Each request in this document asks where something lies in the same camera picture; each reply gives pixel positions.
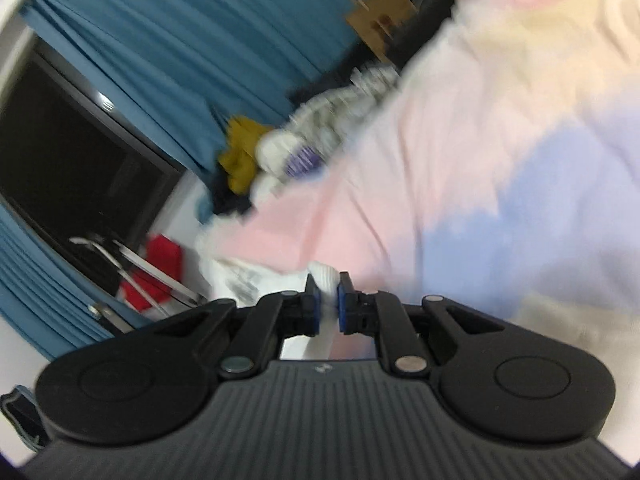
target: white fabric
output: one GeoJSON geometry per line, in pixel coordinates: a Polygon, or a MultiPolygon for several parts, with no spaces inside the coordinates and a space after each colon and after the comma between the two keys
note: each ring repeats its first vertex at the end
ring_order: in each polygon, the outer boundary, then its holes
{"type": "Polygon", "coordinates": [[[616,382],[599,439],[630,464],[640,461],[640,316],[531,296],[512,319],[596,356],[616,382]]]}
{"type": "Polygon", "coordinates": [[[260,211],[270,199],[277,197],[283,188],[281,181],[270,173],[259,173],[251,183],[249,198],[254,209],[260,211]]]}
{"type": "Polygon", "coordinates": [[[214,217],[201,231],[196,240],[196,250],[200,255],[200,272],[210,283],[212,300],[231,298],[239,308],[254,306],[257,301],[281,290],[305,290],[306,278],[311,274],[321,292],[320,334],[291,337],[284,341],[281,359],[328,359],[334,338],[339,335],[337,324],[337,287],[340,275],[333,267],[317,262],[299,272],[289,274],[275,272],[241,260],[217,260],[212,257],[210,248],[216,244],[216,237],[221,230],[240,217],[214,217]]]}
{"type": "Polygon", "coordinates": [[[258,165],[281,181],[289,157],[309,146],[329,161],[344,141],[372,118],[372,111],[395,86],[396,70],[376,65],[355,70],[351,86],[327,90],[303,104],[281,129],[265,134],[255,150],[258,165]]]}

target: yellow cloth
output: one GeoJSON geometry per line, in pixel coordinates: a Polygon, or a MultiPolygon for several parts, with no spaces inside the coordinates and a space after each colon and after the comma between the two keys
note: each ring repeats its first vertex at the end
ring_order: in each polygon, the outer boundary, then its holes
{"type": "Polygon", "coordinates": [[[273,126],[236,116],[229,119],[226,126],[226,140],[229,149],[218,157],[218,162],[229,175],[229,189],[236,195],[248,193],[249,186],[257,173],[255,147],[273,126]]]}

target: white wall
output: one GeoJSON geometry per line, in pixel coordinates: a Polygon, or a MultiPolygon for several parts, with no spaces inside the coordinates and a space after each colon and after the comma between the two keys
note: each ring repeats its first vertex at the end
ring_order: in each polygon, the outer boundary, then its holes
{"type": "Polygon", "coordinates": [[[33,31],[18,14],[9,20],[0,33],[0,110],[29,57],[35,38],[33,31]]]}
{"type": "MultiPolygon", "coordinates": [[[[0,317],[0,393],[10,392],[16,384],[32,388],[47,362],[0,317]]],[[[14,464],[24,462],[33,454],[2,415],[0,415],[0,451],[9,462],[14,464]]]]}
{"type": "Polygon", "coordinates": [[[196,218],[196,206],[205,193],[206,186],[194,173],[187,171],[164,204],[149,232],[163,234],[182,246],[182,282],[191,290],[210,297],[210,285],[200,273],[200,258],[195,251],[196,235],[201,228],[196,218]]]}

